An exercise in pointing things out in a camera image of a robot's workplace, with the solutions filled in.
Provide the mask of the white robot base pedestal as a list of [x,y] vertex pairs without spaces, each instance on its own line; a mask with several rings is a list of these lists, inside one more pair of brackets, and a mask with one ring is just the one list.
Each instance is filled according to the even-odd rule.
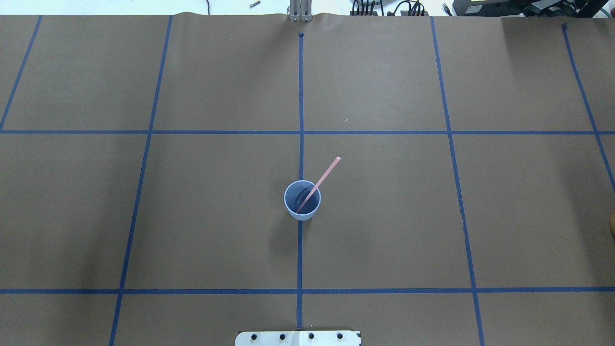
[[359,331],[246,331],[238,333],[235,346],[360,346]]

